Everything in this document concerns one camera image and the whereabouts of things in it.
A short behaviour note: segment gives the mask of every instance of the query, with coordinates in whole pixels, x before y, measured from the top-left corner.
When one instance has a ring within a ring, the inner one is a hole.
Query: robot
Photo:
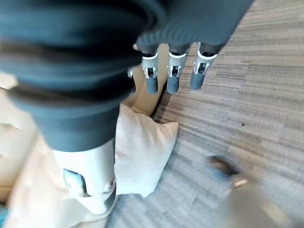
[[[155,94],[158,45],[167,43],[167,90],[175,94],[187,50],[198,42],[190,86],[200,89],[252,1],[0,2],[0,69],[19,83],[7,94],[31,113],[69,192],[92,213],[106,215],[115,202],[119,103],[134,91],[128,69],[142,63]]]

